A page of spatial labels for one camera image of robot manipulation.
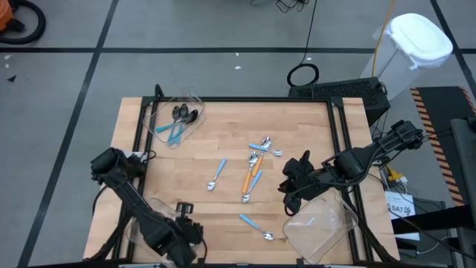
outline black metal frame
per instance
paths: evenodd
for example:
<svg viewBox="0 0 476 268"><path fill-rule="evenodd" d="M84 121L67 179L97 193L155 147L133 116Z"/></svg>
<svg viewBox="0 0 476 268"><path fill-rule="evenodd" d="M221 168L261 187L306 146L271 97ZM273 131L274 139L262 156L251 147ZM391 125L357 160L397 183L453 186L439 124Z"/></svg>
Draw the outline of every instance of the black metal frame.
<svg viewBox="0 0 476 268"><path fill-rule="evenodd" d="M170 97L164 97L163 92L160 90L160 87L155 88L155 96L144 96L142 97L142 102L141 102L141 110L139 112L139 117L138 117L138 123L137 123L137 128L135 131L135 138L134 138L134 144L133 144L133 151L139 151L140 150L140 141L141 141L141 136L142 136L142 123L146 117L147 113L147 108L148 106L152 106L151 108L151 115L157 112L158 108L158 103L161 101L170 101L172 98ZM334 111L332 108L332 105L335 104L338 107L339 115L341 118L341 126L342 126L342 133L344 135L344 141L346 145L346 149L350 149L350 137L349 137L349 130L347 127L347 122L345 118L345 111L344 111L344 106L342 102L342 98L314 98L314 96L311 96L310 99L303 99L303 98L269 98L269 97L203 97L201 98L202 101L204 102L302 102L302 103L308 103L308 102L317 102L317 103L325 103L327 105L327 112L328 112L328 117L329 117L329 124L330 124L330 132L332 136L332 143L334 146L334 151L335 153L340 152L340 146L339 146L339 140L338 140L338 133L337 133L337 127L335 124L335 116L334 116ZM152 116L149 122L149 128L154 129L155 126L155 117ZM149 152L151 150L152 146L152 133L147 132L147 138L144 146L144 152ZM144 186L145 186L145 179L147 175L147 169L146 173L139 178L138 182L138 192L139 194L144 193ZM341 195L344 199L345 202L351 202L350 201L350 196L347 191L342 191ZM357 188L354 190L354 195L356 198L356 208L358 214L365 218L364 215L364 207L362 203L362 198L361 198L361 192L360 189ZM126 208L122 205L121 210L120 210L120 216L119 220L122 220L125 215ZM351 230L348 234L349 236L349 243L350 243L350 252L352 255L353 262L355 263L356 261L359 260L358 256L358 246L357 246L357 240L356 240L356 233L354 230ZM123 235L121 234L120 238L116 242L114 246L114 251L112 254L113 259L118 259L120 258L120 247L122 244L123 240ZM373 255L372 255L372 249L370 248L370 244L364 237L364 249L365 249L365 255L367 257L367 261L373 261ZM127 246L127 253L126 253L126 259L130 260L132 262L132 257L134 253L134 248L135 245L134 243L130 242L128 243ZM294 264L289 264L289 265L279 265L279 267L295 267Z"/></svg>

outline white container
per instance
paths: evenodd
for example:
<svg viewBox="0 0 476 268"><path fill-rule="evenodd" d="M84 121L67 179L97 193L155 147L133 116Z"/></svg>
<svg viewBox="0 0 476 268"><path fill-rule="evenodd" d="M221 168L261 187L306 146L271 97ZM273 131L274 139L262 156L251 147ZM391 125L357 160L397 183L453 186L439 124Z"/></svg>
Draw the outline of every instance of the white container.
<svg viewBox="0 0 476 268"><path fill-rule="evenodd" d="M429 19L413 13L397 16L383 33L374 76L386 85L392 100L426 69L441 66L452 51L449 38ZM361 78L372 76L372 64L373 56Z"/></svg>

